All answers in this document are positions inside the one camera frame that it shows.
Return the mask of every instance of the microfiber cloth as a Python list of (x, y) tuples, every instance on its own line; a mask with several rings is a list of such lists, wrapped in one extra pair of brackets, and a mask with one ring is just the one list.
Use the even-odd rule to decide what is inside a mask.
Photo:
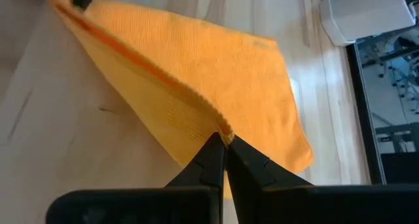
[(94, 0), (84, 12), (49, 1), (180, 165), (214, 132), (226, 146), (240, 136), (291, 172), (311, 163), (274, 40), (120, 1)]

